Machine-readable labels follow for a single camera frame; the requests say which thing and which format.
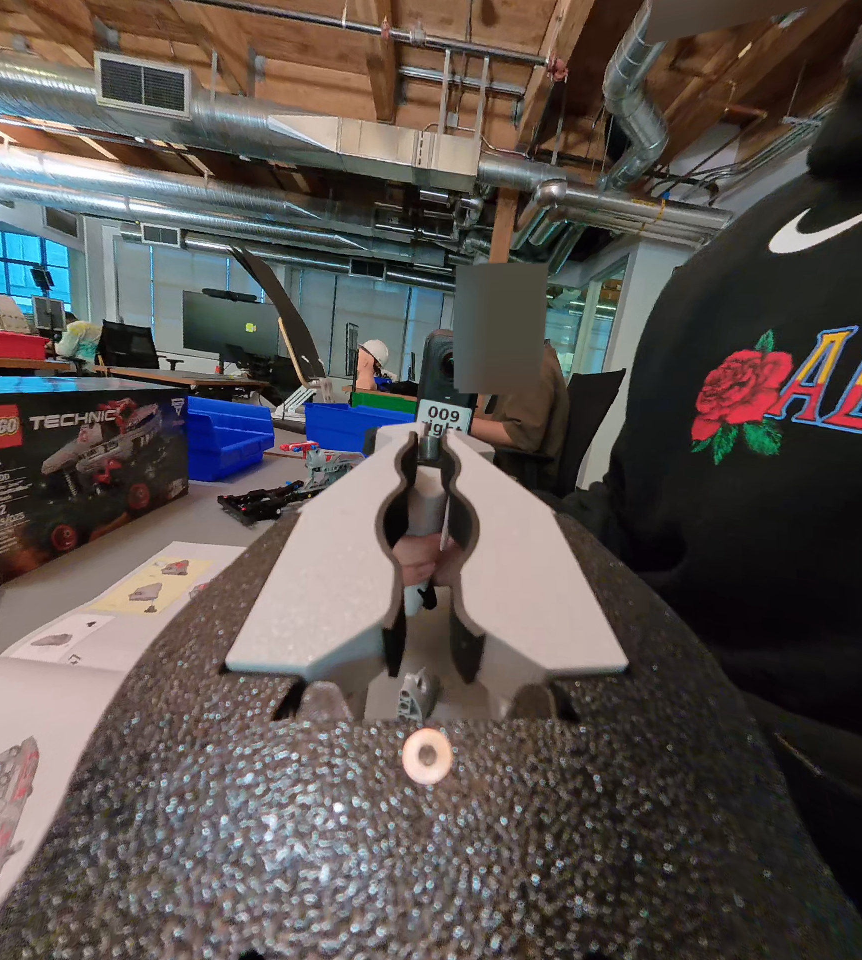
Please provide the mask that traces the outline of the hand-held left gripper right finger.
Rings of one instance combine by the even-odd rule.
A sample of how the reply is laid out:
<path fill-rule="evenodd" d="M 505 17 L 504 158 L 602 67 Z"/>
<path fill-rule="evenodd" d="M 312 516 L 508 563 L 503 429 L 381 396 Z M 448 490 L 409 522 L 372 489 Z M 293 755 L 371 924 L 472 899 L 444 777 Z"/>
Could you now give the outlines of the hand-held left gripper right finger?
<path fill-rule="evenodd" d="M 499 719 L 523 689 L 625 672 L 629 656 L 552 509 L 465 434 L 441 440 L 440 471 L 457 674 L 441 680 L 440 718 Z"/>

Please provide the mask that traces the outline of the grey toy beam piece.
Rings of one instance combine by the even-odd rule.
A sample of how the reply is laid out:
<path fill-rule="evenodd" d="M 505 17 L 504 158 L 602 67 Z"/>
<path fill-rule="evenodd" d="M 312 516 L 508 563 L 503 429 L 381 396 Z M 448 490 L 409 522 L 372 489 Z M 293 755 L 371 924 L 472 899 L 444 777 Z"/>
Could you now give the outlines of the grey toy beam piece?
<path fill-rule="evenodd" d="M 404 676 L 396 716 L 415 723 L 424 723 L 432 715 L 440 694 L 440 678 L 423 667 Z"/>

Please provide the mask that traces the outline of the silver spiral duct elbow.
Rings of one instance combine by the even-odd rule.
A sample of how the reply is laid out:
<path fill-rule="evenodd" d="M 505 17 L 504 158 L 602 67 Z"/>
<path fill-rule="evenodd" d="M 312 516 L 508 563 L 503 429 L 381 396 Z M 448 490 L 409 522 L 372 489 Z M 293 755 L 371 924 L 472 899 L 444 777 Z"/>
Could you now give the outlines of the silver spiral duct elbow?
<path fill-rule="evenodd" d="M 653 2 L 642 3 L 605 69 L 604 106 L 625 149 L 599 177 L 601 191 L 622 191 L 640 180 L 668 143 L 664 116 L 645 90 L 645 80 L 665 46 L 664 41 L 646 39 L 652 11 Z"/>

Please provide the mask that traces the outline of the white desk leg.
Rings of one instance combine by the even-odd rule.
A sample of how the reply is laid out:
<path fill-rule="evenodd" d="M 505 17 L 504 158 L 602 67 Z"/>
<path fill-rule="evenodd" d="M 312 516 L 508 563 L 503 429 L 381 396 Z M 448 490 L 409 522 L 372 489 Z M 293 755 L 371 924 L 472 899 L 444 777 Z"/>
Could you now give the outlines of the white desk leg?
<path fill-rule="evenodd" d="M 273 409 L 271 418 L 279 425 L 285 422 L 304 425 L 305 406 L 313 402 L 332 403 L 334 387 L 327 378 L 317 378 L 294 390 L 279 406 Z"/>

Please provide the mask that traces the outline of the wooden desk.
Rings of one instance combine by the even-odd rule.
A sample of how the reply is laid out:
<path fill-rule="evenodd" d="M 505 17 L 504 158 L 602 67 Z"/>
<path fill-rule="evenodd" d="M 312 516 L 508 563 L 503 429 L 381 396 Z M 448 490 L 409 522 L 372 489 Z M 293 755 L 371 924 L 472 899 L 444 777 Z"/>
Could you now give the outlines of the wooden desk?
<path fill-rule="evenodd" d="M 192 393 L 254 392 L 269 387 L 269 383 L 249 377 L 219 373 L 181 372 L 143 367 L 96 366 L 95 372 L 109 378 L 129 379 L 161 386 L 186 388 Z"/>

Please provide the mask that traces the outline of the person's right hand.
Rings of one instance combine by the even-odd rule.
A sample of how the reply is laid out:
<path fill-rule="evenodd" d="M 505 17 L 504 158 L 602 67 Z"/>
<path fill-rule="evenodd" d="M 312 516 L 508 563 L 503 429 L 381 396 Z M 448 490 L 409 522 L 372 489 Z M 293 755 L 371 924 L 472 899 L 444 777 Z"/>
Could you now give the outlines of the person's right hand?
<path fill-rule="evenodd" d="M 404 588 L 425 583 L 449 587 L 460 566 L 462 550 L 449 536 L 442 542 L 438 532 L 406 534 L 393 546 L 392 555 L 399 564 Z"/>

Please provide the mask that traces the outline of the green plastic bin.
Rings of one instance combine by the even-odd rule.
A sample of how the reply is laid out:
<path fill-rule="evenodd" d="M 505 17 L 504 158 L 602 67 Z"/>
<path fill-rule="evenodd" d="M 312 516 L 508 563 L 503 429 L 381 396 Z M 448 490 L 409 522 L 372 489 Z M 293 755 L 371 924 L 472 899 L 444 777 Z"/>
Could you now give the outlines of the green plastic bin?
<path fill-rule="evenodd" d="M 353 408 L 392 411 L 406 414 L 411 419 L 416 416 L 416 405 L 415 397 L 382 390 L 358 390 L 353 391 L 351 395 Z"/>

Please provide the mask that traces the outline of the grey and red toy assembly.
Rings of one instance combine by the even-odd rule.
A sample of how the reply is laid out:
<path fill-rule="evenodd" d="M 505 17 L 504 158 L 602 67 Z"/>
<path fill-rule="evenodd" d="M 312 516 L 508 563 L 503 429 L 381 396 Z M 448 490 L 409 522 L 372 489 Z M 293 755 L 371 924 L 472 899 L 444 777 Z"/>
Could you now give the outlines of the grey and red toy assembly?
<path fill-rule="evenodd" d="M 327 488 L 365 460 L 365 454 L 361 452 L 325 449 L 312 440 L 282 443 L 277 450 L 301 455 L 308 469 L 308 477 L 300 487 L 304 494 Z"/>

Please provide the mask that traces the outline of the black office chair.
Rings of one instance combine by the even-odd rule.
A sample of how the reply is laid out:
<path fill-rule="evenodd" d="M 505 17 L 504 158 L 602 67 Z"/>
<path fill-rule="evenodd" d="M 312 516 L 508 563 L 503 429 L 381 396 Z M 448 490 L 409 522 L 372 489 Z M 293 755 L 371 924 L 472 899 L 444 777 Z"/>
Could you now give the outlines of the black office chair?
<path fill-rule="evenodd" d="M 626 370 L 572 374 L 569 414 L 552 494 L 564 498 L 578 486 L 581 464 L 605 416 L 617 399 Z"/>
<path fill-rule="evenodd" d="M 160 370 L 160 358 L 149 326 L 106 321 L 101 327 L 98 356 L 108 368 Z"/>

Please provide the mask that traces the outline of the dark curved panel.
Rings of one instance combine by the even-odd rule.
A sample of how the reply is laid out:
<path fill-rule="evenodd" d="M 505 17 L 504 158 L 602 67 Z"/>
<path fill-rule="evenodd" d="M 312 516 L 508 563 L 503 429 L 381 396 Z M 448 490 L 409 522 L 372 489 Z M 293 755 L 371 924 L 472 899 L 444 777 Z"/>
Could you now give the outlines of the dark curved panel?
<path fill-rule="evenodd" d="M 317 345 L 277 275 L 267 262 L 246 248 L 232 246 L 230 250 L 232 256 L 261 286 L 277 309 L 280 333 L 301 385 L 305 388 L 321 387 L 327 379 L 327 373 Z"/>

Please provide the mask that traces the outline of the open instruction booklet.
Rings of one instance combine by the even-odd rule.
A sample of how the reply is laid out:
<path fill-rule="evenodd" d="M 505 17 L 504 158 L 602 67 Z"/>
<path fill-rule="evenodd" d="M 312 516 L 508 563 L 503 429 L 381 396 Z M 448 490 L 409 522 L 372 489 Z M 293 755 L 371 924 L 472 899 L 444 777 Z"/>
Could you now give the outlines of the open instruction booklet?
<path fill-rule="evenodd" d="M 43 843 L 127 673 L 243 552 L 175 541 L 0 654 L 0 906 Z"/>

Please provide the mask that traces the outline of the black toy set box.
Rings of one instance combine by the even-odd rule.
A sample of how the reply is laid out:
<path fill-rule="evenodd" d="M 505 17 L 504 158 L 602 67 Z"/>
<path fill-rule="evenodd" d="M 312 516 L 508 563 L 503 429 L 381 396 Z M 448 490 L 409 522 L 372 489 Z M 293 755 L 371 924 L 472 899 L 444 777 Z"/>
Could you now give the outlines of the black toy set box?
<path fill-rule="evenodd" d="M 187 414 L 179 388 L 0 376 L 0 583 L 183 498 Z"/>

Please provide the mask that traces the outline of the metal ceiling pipe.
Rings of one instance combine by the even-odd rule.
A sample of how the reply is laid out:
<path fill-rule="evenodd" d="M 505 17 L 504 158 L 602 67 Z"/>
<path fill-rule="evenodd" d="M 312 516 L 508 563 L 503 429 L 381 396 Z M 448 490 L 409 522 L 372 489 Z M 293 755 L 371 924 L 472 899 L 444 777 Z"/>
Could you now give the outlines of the metal ceiling pipe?
<path fill-rule="evenodd" d="M 427 32 L 420 25 L 401 28 L 389 25 L 385 21 L 378 25 L 350 19 L 346 14 L 340 17 L 329 16 L 304 10 L 243 1 L 193 1 L 192 4 L 252 17 L 269 18 L 308 26 L 341 30 L 375 40 L 403 44 L 414 49 L 457 53 L 481 60 L 491 58 L 498 62 L 517 66 L 547 68 L 553 63 L 552 57 L 549 54 L 531 54 L 505 47 L 441 36 Z"/>

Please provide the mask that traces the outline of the long silver air duct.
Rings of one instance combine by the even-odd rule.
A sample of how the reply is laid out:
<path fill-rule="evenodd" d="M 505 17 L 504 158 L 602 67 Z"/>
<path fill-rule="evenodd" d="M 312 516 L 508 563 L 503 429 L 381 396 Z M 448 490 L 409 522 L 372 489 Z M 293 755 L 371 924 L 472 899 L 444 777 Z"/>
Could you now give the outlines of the long silver air duct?
<path fill-rule="evenodd" d="M 374 230 L 377 225 L 374 209 L 361 204 L 2 144 L 0 178 L 154 201 L 169 200 L 187 206 L 295 215 L 319 225 L 340 224 L 345 229 Z"/>

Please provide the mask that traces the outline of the large silver air duct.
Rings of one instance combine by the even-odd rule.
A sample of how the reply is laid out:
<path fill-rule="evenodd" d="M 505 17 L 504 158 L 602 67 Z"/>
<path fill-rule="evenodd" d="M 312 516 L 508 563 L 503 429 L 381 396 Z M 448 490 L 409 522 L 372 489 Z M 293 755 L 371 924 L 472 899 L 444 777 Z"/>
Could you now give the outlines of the large silver air duct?
<path fill-rule="evenodd" d="M 107 99 L 99 68 L 0 54 L 0 114 L 422 187 L 467 192 L 478 178 L 482 150 L 471 138 L 305 113 L 211 92 L 186 70 L 150 61 L 134 66 L 144 74 L 181 74 L 186 109 Z"/>

